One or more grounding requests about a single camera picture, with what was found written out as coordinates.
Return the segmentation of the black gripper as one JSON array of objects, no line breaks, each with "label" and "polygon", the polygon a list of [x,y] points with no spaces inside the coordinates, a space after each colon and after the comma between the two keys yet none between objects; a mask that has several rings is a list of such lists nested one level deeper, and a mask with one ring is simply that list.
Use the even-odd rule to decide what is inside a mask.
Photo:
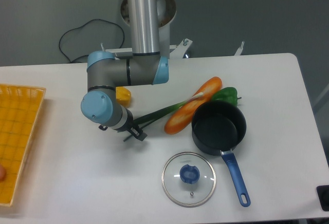
[{"label": "black gripper", "polygon": [[139,141],[143,141],[147,134],[134,123],[133,115],[129,110],[122,111],[122,117],[117,124],[118,132],[129,132],[130,134]]}]

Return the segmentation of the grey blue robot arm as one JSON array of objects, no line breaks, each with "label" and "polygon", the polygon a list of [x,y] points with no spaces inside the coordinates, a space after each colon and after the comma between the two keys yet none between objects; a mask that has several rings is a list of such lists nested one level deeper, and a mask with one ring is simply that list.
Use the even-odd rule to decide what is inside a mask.
[{"label": "grey blue robot arm", "polygon": [[129,132],[142,141],[147,135],[132,113],[116,100],[116,87],[155,85],[169,80],[168,57],[160,51],[158,0],[127,0],[132,36],[132,56],[116,59],[106,50],[87,58],[87,94],[81,112],[89,120],[117,132]]}]

